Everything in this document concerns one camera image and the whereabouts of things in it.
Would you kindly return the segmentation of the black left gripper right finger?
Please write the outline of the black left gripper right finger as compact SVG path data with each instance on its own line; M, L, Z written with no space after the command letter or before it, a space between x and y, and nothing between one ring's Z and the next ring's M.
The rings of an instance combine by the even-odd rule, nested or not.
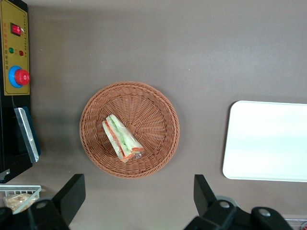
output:
M194 176L194 203L198 211L187 230L291 230L292 227L276 210L255 207L243 211L225 199L218 199L204 175Z

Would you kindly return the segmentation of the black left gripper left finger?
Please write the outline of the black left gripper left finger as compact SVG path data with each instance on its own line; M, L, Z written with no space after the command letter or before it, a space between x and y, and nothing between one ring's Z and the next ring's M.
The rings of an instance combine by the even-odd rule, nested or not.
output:
M41 199L13 214L0 208L2 230L68 230L86 198L84 174L75 174L52 199Z

